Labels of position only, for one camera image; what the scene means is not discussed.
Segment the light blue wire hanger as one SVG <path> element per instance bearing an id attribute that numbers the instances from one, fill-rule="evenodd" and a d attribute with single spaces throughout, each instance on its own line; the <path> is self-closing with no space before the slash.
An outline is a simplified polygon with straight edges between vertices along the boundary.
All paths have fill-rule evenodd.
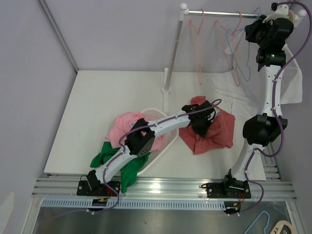
<path id="1" fill-rule="evenodd" d="M 245 36 L 245 30 L 243 27 L 242 35 L 241 35 L 241 41 L 237 48 L 237 55 L 238 55 L 238 65 L 239 65 L 239 71 L 241 74 L 241 78 L 244 79 L 245 82 L 248 82 L 251 79 L 252 76 L 252 68 L 250 66 L 250 57 L 252 52 L 251 43 L 247 42 L 244 38 Z"/>

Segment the coral red shirt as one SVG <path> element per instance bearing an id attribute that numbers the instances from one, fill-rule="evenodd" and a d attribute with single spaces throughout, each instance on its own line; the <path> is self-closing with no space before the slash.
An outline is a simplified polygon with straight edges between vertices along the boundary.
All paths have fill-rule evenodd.
<path id="1" fill-rule="evenodd" d="M 233 146 L 235 117 L 220 108 L 218 110 L 219 114 L 214 118 L 205 137 L 195 133 L 190 126 L 179 129 L 180 138 L 194 155 Z"/>

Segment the pink wire hanger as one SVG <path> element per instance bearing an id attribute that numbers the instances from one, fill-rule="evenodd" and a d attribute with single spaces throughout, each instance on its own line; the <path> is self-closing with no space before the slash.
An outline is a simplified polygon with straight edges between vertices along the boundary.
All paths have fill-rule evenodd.
<path id="1" fill-rule="evenodd" d="M 202 50 L 201 50 L 201 29 L 204 22 L 204 10 L 201 9 L 201 22 L 200 25 L 196 28 L 192 20 L 189 20 L 189 29 L 190 29 L 190 39 L 191 39 L 191 46 L 192 52 L 194 56 L 195 68 L 198 78 L 198 84 L 202 85 Z"/>
<path id="2" fill-rule="evenodd" d="M 239 20 L 234 29 L 226 28 L 217 20 L 214 22 L 214 29 L 223 50 L 227 65 L 230 69 L 230 74 L 234 80 L 234 84 L 236 87 L 239 87 L 241 82 L 241 74 L 237 61 L 237 48 L 241 41 L 243 29 L 240 28 L 242 23 L 242 13 L 240 11 L 237 11 L 237 13 L 239 15 Z"/>

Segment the white t shirt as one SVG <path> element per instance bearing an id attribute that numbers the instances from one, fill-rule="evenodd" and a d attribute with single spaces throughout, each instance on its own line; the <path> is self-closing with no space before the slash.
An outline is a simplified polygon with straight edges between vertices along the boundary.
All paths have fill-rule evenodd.
<path id="1" fill-rule="evenodd" d="M 231 114 L 236 117 L 249 119 L 257 113 L 260 103 L 260 75 L 257 71 L 256 55 L 257 44 L 251 43 L 252 52 L 250 66 L 252 76 L 248 82 L 241 78 L 240 86 L 236 87 L 230 71 L 219 73 L 209 78 L 212 89 L 227 98 L 222 103 L 227 104 Z M 302 91 L 302 71 L 296 60 L 293 60 L 285 69 L 281 82 L 281 104 L 301 103 Z"/>

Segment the light pink shirt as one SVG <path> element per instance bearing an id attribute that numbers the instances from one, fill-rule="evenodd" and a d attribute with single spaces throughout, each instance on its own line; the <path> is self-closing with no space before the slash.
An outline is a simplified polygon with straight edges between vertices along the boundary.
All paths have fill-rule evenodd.
<path id="1" fill-rule="evenodd" d="M 117 117 L 112 124 L 107 136 L 104 138 L 103 148 L 106 151 L 116 152 L 120 148 L 120 138 L 129 132 L 135 123 L 143 118 L 145 121 L 151 121 L 152 118 L 148 117 L 141 112 L 126 112 Z"/>

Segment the green t shirt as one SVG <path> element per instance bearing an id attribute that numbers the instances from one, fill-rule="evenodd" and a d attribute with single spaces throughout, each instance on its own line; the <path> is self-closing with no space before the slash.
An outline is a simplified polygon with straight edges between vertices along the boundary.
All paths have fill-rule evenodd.
<path id="1" fill-rule="evenodd" d="M 90 167 L 98 168 L 99 166 L 102 166 L 118 151 L 119 148 L 113 148 L 110 142 L 105 141 L 103 143 L 100 153 L 92 159 Z M 151 153 L 147 153 L 145 156 L 137 157 L 128 162 L 124 167 L 120 169 L 121 192 L 123 194 L 127 192 L 128 187 L 130 187 L 137 181 L 137 174 L 147 163 L 150 154 Z"/>

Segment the beige wooden hanger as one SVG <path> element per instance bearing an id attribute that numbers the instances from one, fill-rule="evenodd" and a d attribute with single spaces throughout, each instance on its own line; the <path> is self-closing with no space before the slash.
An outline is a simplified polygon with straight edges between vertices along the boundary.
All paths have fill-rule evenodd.
<path id="1" fill-rule="evenodd" d="M 294 27 L 299 24 L 299 16 L 295 14 L 292 10 L 288 11 L 288 19 L 294 24 Z"/>

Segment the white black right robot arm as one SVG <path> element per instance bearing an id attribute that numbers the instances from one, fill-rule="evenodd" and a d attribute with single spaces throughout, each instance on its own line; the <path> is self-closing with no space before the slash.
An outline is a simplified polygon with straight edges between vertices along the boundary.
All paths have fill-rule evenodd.
<path id="1" fill-rule="evenodd" d="M 288 121 L 282 117 L 281 81 L 286 65 L 283 50 L 294 24 L 285 17 L 267 19 L 261 16 L 245 27 L 246 40 L 258 45 L 256 63 L 260 77 L 260 101 L 257 114 L 243 126 L 245 139 L 235 165 L 221 183 L 227 197 L 249 190 L 248 172 L 256 154 L 263 152 L 269 143 L 284 136 Z"/>

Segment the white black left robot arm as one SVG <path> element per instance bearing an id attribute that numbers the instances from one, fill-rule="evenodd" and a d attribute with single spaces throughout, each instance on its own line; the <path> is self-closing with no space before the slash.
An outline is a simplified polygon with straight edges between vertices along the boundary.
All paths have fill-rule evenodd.
<path id="1" fill-rule="evenodd" d="M 108 189 L 112 177 L 120 172 L 121 191 L 136 183 L 137 174 L 147 164 L 150 154 L 160 151 L 167 133 L 191 130 L 205 137 L 218 110 L 208 101 L 185 105 L 175 115 L 151 120 L 142 112 L 128 112 L 115 119 L 100 153 L 90 164 L 86 186 L 91 195 Z"/>

